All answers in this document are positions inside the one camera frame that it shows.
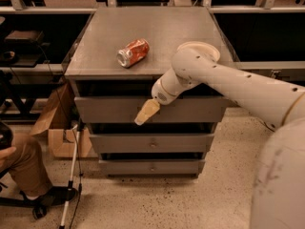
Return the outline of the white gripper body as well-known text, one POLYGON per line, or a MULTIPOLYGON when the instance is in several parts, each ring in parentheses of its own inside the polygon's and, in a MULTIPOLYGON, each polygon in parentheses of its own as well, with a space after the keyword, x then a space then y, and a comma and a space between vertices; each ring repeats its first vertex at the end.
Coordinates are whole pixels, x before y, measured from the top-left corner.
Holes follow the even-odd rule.
POLYGON ((173 102, 173 97, 165 91, 160 79, 152 86, 152 98, 161 105, 169 105, 173 102))

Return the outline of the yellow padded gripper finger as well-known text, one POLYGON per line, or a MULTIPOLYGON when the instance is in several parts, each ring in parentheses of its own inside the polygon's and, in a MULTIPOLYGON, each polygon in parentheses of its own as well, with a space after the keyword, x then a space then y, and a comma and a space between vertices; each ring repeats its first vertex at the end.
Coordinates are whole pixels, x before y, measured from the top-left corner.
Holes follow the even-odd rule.
POLYGON ((160 110, 160 104, 155 99, 148 99, 137 114, 134 122, 141 126, 160 110))

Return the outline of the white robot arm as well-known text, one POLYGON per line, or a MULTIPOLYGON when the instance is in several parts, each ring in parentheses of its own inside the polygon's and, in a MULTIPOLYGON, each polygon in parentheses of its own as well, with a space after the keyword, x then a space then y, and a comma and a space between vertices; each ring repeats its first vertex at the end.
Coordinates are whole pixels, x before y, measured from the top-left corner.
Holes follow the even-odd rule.
POLYGON ((275 128, 258 160, 250 228, 305 229, 304 87, 220 65, 198 45, 181 46, 134 122, 145 123, 162 105, 200 83, 275 128))

